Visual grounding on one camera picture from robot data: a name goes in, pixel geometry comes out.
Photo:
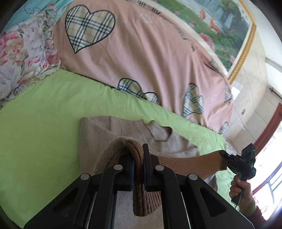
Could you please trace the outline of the person's right hand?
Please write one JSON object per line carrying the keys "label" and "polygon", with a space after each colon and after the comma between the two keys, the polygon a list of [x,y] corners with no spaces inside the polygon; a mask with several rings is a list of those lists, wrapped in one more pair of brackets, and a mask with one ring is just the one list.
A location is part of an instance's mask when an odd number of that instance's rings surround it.
{"label": "person's right hand", "polygon": [[240,194],[241,199],[239,203],[239,209],[241,212],[247,210],[249,206],[253,203],[253,196],[251,191],[251,185],[247,181],[242,181],[239,179],[238,175],[235,175],[231,182],[229,196],[234,198]]}

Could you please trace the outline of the red sleeve right forearm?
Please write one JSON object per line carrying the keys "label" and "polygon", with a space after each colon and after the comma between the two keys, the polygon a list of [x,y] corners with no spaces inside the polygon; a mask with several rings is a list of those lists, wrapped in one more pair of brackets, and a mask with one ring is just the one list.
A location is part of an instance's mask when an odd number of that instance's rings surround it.
{"label": "red sleeve right forearm", "polygon": [[266,222],[255,200],[252,200],[251,204],[245,210],[240,209],[240,212],[253,224],[263,225]]}

